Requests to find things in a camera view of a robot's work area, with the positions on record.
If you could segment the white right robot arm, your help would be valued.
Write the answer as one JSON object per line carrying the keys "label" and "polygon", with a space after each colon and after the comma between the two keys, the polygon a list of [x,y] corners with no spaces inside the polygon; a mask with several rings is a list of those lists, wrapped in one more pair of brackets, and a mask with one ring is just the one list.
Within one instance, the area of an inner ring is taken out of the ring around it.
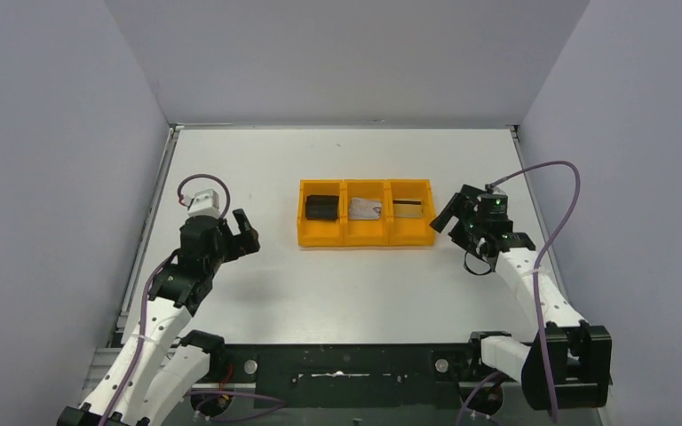
{"label": "white right robot arm", "polygon": [[466,254],[488,265],[508,285],[535,329],[530,342],[506,332],[475,332],[476,347],[464,354],[469,375],[484,379],[500,372],[520,385],[537,411],[600,408],[611,384],[612,337],[592,325],[562,295],[539,263],[540,252],[508,217],[504,193],[463,185],[430,223]]}

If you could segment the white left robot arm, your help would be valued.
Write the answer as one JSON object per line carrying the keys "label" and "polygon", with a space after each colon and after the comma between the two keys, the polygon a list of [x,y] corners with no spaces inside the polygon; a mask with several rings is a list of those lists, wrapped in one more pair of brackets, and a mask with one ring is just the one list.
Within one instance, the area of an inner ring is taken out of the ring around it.
{"label": "white left robot arm", "polygon": [[259,234],[243,209],[239,232],[223,217],[189,217],[179,246],[154,268],[144,286],[139,321],[105,376],[79,406],[65,407],[59,425],[156,425],[203,377],[226,370],[222,337],[199,330],[181,338],[183,353],[163,359],[194,318],[225,263],[259,251]]}

